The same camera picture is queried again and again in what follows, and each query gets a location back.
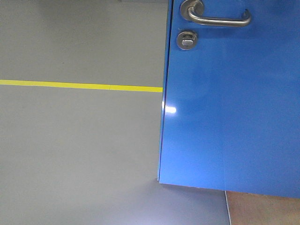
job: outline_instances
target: wooden floor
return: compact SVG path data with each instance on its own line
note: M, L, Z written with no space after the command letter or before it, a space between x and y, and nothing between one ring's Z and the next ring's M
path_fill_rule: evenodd
M232 225L300 225L300 199L227 191Z

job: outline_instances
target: yellow line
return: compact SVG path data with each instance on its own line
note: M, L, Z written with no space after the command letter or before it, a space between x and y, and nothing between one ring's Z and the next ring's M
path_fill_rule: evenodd
M163 92L163 88L161 87L127 86L127 85L94 84L94 83L62 83L62 82L45 82L45 81L0 80L0 85Z

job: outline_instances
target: gray floor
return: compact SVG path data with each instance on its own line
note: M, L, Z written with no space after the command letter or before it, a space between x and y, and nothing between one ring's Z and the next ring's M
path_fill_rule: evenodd
M166 8L2 0L0 79L161 86ZM224 192L157 183L161 93L0 85L0 106L1 225L229 224Z

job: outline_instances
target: lever handle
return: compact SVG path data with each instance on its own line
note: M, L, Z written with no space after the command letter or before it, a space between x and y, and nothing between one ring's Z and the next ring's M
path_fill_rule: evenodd
M245 27L251 22L251 14L246 9L241 19L202 16L204 4L201 0L185 0L180 6L184 19L207 26Z

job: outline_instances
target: door handle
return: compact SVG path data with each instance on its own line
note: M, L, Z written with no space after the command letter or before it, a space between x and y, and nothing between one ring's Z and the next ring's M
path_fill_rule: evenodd
M180 12L184 19L207 26L245 27L251 22L251 14L247 9L241 19L202 16L204 12L202 0L185 0L180 6Z

